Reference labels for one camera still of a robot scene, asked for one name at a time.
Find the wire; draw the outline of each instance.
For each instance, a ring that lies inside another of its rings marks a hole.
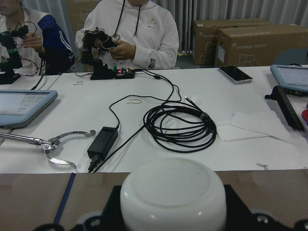
[[[75,62],[74,65],[73,65],[73,72],[75,73],[75,75],[78,76],[78,77],[84,77],[84,76],[92,75],[93,72],[87,73],[87,74],[83,74],[83,75],[77,74],[77,72],[75,71],[75,66],[76,66],[78,63],[80,63],[80,61],[81,61],[81,59],[78,59],[77,62]]]
[[[23,57],[21,57],[20,59],[31,62],[31,63],[36,67],[36,69],[37,69],[36,72],[33,73],[33,74],[31,74],[31,75],[23,75],[23,74],[21,74],[22,76],[35,76],[35,75],[38,73],[39,67],[38,67],[38,65],[37,65],[35,62],[33,62],[33,61],[30,60],[30,59],[23,58]]]
[[[45,66],[46,62],[43,59],[40,59],[40,68],[39,68],[39,73],[38,75],[40,76],[42,73],[42,68]]]
[[[169,83],[172,87],[171,94],[168,96],[166,100],[159,99],[153,96],[140,96],[140,95],[128,95],[125,96],[118,101],[112,103],[109,106],[110,111],[115,115],[117,119],[117,129],[120,126],[120,120],[116,113],[112,110],[112,106],[117,104],[118,102],[128,98],[128,97],[140,97],[140,98],[152,98],[158,101],[163,101],[163,103],[159,106],[156,106],[149,111],[147,111],[143,116],[143,125],[133,134],[131,135],[122,145],[120,145],[116,150],[114,150],[111,154],[109,154],[93,172],[97,172],[117,151],[119,151],[123,146],[125,146],[133,137],[135,137],[143,128],[146,128],[148,132],[152,135],[153,139],[156,143],[158,143],[161,147],[177,153],[193,153],[203,149],[208,148],[216,139],[217,131],[216,125],[214,121],[210,118],[210,116],[203,112],[192,100],[188,97],[185,99],[190,103],[181,102],[180,89],[177,85],[173,84],[166,77],[155,74],[153,72],[147,70],[141,70],[142,72],[156,78],[163,79],[167,83]],[[179,96],[179,100],[171,101],[170,98],[176,90],[177,95]],[[201,121],[189,121],[187,119],[183,119],[179,116],[180,113],[189,114],[196,118],[199,118]],[[182,123],[187,124],[183,128],[167,128],[164,127],[165,121],[167,121],[170,117],[175,118],[176,120],[181,121]],[[179,150],[174,148],[169,148],[164,143],[175,144],[176,146],[189,150]]]
[[[119,34],[114,34],[111,37],[115,38],[114,41],[119,41],[121,39],[121,36]]]
[[[183,119],[182,116],[179,116],[180,114],[188,114],[201,121],[194,122]],[[164,127],[170,117],[184,123],[185,126],[182,128]],[[214,121],[194,103],[189,105],[182,102],[166,101],[149,110],[143,117],[143,124],[157,144],[177,153],[193,153],[206,149],[214,142],[217,134]],[[189,148],[189,150],[169,148],[166,143]]]
[[[38,87],[38,85],[40,84],[40,82],[42,81],[43,78],[44,78],[44,75],[41,76],[41,78],[38,80],[36,85],[33,88],[31,88],[30,90],[35,90]]]
[[[117,46],[119,45],[119,44],[118,44],[118,42],[117,42],[116,40],[112,40],[112,41],[116,43],[116,46],[114,46],[114,47],[110,47],[110,48],[115,48],[115,47],[117,47]],[[101,42],[101,47],[103,47],[105,50],[110,49],[110,48],[106,48],[106,47],[104,47],[104,46],[103,46],[103,42]]]
[[[32,23],[34,26],[35,26],[35,31],[34,31],[34,33],[33,33],[33,35],[32,36],[34,36],[34,34],[35,34],[35,32],[37,31],[37,25],[35,25],[35,23],[33,23],[33,22],[31,22],[31,21],[25,21],[24,22],[24,25],[25,25],[25,23]]]

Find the hoodie drawstring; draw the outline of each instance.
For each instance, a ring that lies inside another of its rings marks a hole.
[[[139,6],[139,11],[138,11],[138,19],[137,19],[136,30],[135,30],[134,36],[136,36],[136,35],[137,35],[138,23],[139,23],[139,17],[140,17],[140,9],[141,9],[141,6]]]
[[[117,22],[117,26],[116,26],[116,29],[115,29],[116,31],[115,31],[114,35],[112,35],[112,37],[116,36],[117,30],[119,29],[120,21],[121,21],[123,10],[124,10],[124,5],[125,5],[125,0],[123,0],[123,5],[122,5],[122,10],[121,10],[120,18],[119,18],[119,21]],[[139,6],[139,10],[138,10],[138,19],[137,19],[137,23],[136,23],[136,30],[135,30],[134,36],[137,35],[138,24],[139,24],[139,17],[140,17],[140,9],[141,9],[141,5]]]
[[[124,10],[124,5],[125,5],[125,0],[123,0],[123,5],[122,5],[122,10],[121,10],[120,18],[119,18],[119,21],[117,22],[117,26],[116,26],[116,29],[115,29],[116,31],[115,31],[113,37],[116,35],[117,30],[119,29],[120,21],[121,21],[121,18],[122,18],[122,13],[123,13],[123,10]]]

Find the robotic arm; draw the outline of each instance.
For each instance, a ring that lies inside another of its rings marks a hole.
[[[102,47],[105,51],[109,48],[117,47],[116,41],[112,37],[105,34],[102,30],[96,28],[93,31],[86,30],[83,38],[83,48],[81,63],[93,66],[93,74],[91,80],[98,79],[113,79],[113,78],[134,78],[135,73],[131,72],[129,68],[108,69],[107,64],[103,64],[101,59],[95,59],[92,55],[92,48],[96,39],[102,42]]]
[[[6,62],[0,63],[1,71],[5,72],[4,74],[0,74],[0,84],[12,84],[20,77],[20,74],[16,74],[13,70],[14,68],[17,69],[23,66],[14,37],[24,39],[28,32],[28,26],[22,26],[18,30],[7,30],[0,33],[0,43],[3,47],[6,47],[10,57]]]

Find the small screw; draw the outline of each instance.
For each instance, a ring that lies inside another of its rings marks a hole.
[[[268,224],[269,218],[267,216],[264,216],[264,215],[259,215],[259,216],[257,216],[257,221],[263,222],[264,224]]]

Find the hand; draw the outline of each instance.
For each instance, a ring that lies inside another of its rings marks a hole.
[[[118,46],[110,48],[111,57],[115,60],[128,60],[135,58],[136,45],[131,45],[125,41],[117,41]]]
[[[46,54],[45,48],[42,45],[42,39],[38,34],[26,34],[22,45],[24,48],[33,48],[35,52],[42,56]]]

